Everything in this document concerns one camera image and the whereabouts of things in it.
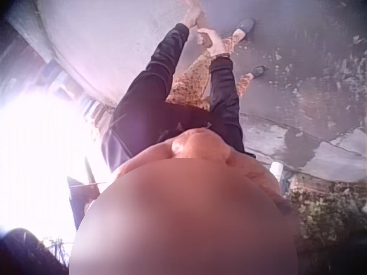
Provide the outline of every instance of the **black jacket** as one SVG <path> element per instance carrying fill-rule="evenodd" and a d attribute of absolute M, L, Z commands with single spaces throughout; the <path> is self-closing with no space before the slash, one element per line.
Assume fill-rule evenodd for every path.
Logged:
<path fill-rule="evenodd" d="M 189 29 L 183 24 L 169 31 L 146 70 L 132 82 L 116 107 L 101 144 L 111 171 L 146 148 L 192 128 L 208 127 L 227 144 L 245 152 L 239 124 L 239 98 L 229 58 L 217 58 L 210 66 L 210 112 L 165 102 L 188 36 Z"/>

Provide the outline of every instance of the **foot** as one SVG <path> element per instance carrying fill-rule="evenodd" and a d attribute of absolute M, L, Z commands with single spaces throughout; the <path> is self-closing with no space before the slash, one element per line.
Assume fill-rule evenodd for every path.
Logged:
<path fill-rule="evenodd" d="M 242 21 L 237 28 L 241 29 L 244 33 L 249 33 L 253 29 L 254 24 L 255 19 L 248 18 Z"/>
<path fill-rule="evenodd" d="M 262 76 L 266 71 L 265 66 L 256 66 L 251 70 L 251 74 L 254 78 L 258 78 L 259 76 Z"/>
<path fill-rule="evenodd" d="M 241 23 L 239 23 L 237 29 L 232 35 L 232 40 L 235 44 L 240 42 L 245 38 L 245 36 L 253 29 L 255 24 L 255 20 L 252 18 L 245 19 Z"/>

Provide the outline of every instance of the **pavement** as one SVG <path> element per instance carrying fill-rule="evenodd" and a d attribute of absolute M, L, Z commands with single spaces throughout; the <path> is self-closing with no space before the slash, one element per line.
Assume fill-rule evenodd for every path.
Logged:
<path fill-rule="evenodd" d="M 54 52 L 90 95 L 109 105 L 185 14 L 180 0 L 38 0 L 37 7 L 38 26 L 17 12 L 13 26 L 28 37 L 45 30 L 51 50 L 42 39 L 29 43 L 41 55 Z M 241 99 L 247 150 L 262 162 L 277 160 L 327 180 L 365 179 L 365 1 L 203 0 L 203 7 L 223 37 L 244 18 L 257 22 L 232 55 L 237 79 L 253 66 L 268 68 Z M 201 51 L 192 34 L 177 72 Z"/>

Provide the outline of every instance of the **hand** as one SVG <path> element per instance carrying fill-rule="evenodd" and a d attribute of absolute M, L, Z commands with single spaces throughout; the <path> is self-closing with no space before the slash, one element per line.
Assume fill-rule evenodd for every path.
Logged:
<path fill-rule="evenodd" d="M 210 40 L 212 40 L 213 45 L 208 48 L 208 52 L 210 53 L 211 57 L 217 56 L 219 54 L 229 54 L 226 50 L 225 45 L 223 43 L 222 38 L 217 34 L 215 30 L 210 30 L 206 28 L 198 29 L 198 43 L 202 44 L 203 34 L 209 36 Z"/>
<path fill-rule="evenodd" d="M 192 27 L 196 26 L 196 21 L 200 14 L 201 9 L 199 7 L 192 7 L 188 10 L 185 18 L 181 21 L 181 23 L 191 29 Z"/>

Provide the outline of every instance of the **wet pavement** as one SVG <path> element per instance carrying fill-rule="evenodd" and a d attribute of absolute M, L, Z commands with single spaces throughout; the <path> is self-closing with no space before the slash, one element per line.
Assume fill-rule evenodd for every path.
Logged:
<path fill-rule="evenodd" d="M 268 68 L 241 99 L 246 148 L 263 162 L 278 160 L 324 179 L 363 179 L 366 2 L 203 0 L 203 6 L 223 37 L 244 18 L 257 22 L 232 55 L 237 79 L 253 66 Z M 179 0 L 38 0 L 38 8 L 63 67 L 112 105 L 185 12 Z M 178 71 L 200 50 L 192 36 Z"/>

